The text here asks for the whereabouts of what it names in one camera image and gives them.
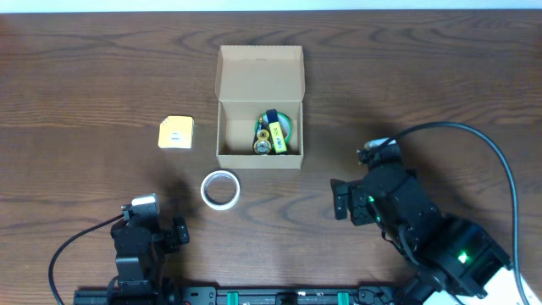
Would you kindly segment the white tape roll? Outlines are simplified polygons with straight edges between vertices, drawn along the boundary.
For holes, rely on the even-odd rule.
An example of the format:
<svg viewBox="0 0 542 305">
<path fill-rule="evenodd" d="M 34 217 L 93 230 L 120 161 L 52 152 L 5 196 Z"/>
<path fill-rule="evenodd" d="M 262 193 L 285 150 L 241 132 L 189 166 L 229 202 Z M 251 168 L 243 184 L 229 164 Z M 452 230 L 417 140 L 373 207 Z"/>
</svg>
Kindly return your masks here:
<svg viewBox="0 0 542 305">
<path fill-rule="evenodd" d="M 233 208 L 241 197 L 241 182 L 236 174 L 229 170 L 216 170 L 209 173 L 200 187 L 202 200 L 216 211 Z"/>
</svg>

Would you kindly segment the yellow blue highlighter pen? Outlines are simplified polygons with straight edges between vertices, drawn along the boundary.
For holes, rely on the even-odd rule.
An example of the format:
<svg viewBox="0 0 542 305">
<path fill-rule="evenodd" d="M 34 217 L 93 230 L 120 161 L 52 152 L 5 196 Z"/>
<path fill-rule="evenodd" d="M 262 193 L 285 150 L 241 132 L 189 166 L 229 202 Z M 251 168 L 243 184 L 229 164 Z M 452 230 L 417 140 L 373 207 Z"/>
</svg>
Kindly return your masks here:
<svg viewBox="0 0 542 305">
<path fill-rule="evenodd" d="M 273 140 L 275 153 L 287 154 L 287 146 L 282 133 L 277 111 L 275 109 L 267 110 L 266 115 L 268 118 L 268 128 Z"/>
</svg>

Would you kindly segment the green tape roll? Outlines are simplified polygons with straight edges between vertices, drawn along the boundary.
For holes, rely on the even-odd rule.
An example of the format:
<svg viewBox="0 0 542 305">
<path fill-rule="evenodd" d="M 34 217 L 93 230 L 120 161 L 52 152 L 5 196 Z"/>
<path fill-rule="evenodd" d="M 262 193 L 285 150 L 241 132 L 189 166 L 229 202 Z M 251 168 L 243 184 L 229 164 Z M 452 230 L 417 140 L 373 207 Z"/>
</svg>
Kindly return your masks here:
<svg viewBox="0 0 542 305">
<path fill-rule="evenodd" d="M 285 141 L 289 143 L 291 139 L 292 123 L 289 117 L 281 112 L 278 112 L 277 116 L 281 126 L 283 137 Z M 268 128 L 268 117 L 266 113 L 261 114 L 260 117 L 257 119 L 254 126 L 254 131 L 258 133 L 258 131 L 261 130 L 262 127 Z"/>
</svg>

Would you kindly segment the yellow sticky note pad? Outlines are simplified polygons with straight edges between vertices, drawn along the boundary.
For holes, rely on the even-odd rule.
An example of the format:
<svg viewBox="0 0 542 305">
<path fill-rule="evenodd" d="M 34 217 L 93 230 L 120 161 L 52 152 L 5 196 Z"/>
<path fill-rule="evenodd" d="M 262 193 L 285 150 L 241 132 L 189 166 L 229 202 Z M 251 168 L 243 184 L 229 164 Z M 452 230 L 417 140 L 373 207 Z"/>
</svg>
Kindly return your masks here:
<svg viewBox="0 0 542 305">
<path fill-rule="evenodd" d="M 194 119 L 191 116 L 170 115 L 159 126 L 158 146 L 162 149 L 192 148 Z"/>
</svg>

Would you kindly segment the brown cardboard box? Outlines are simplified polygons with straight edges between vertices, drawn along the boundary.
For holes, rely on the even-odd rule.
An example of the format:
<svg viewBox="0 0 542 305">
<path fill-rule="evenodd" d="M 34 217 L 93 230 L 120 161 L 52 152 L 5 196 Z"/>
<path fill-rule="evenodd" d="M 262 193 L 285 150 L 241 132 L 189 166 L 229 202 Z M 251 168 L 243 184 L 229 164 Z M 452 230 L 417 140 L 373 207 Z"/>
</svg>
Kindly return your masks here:
<svg viewBox="0 0 542 305">
<path fill-rule="evenodd" d="M 223 45 L 215 81 L 216 157 L 223 169 L 300 169 L 303 160 L 304 55 L 301 46 Z M 253 152 L 254 126 L 275 109 L 292 123 L 286 155 Z"/>
</svg>

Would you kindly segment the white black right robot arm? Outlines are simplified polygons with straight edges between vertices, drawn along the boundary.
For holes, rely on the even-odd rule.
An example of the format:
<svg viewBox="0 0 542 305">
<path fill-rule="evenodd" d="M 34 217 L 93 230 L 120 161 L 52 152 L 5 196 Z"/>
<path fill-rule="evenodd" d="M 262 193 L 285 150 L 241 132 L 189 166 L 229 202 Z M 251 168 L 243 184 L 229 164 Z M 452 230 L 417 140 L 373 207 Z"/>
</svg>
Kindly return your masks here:
<svg viewBox="0 0 542 305">
<path fill-rule="evenodd" d="M 422 304 L 435 292 L 457 301 L 490 297 L 490 280 L 512 270 L 511 257 L 480 225 L 443 214 L 416 173 L 401 163 L 372 167 L 360 180 L 330 182 L 336 219 L 375 224 L 382 238 L 416 270 L 394 293 L 396 304 Z"/>
</svg>

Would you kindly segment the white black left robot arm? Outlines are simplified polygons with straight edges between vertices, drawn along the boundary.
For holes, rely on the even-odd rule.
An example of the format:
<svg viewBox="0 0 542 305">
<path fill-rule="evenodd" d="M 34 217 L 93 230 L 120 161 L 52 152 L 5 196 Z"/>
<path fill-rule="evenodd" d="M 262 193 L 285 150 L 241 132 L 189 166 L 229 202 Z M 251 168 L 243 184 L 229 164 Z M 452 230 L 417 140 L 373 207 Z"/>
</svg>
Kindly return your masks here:
<svg viewBox="0 0 542 305">
<path fill-rule="evenodd" d="M 130 204 L 111 230 L 116 250 L 118 290 L 108 288 L 108 304 L 181 304 L 176 284 L 163 275 L 165 258 L 190 241 L 183 217 L 160 228 L 156 203 Z"/>
</svg>

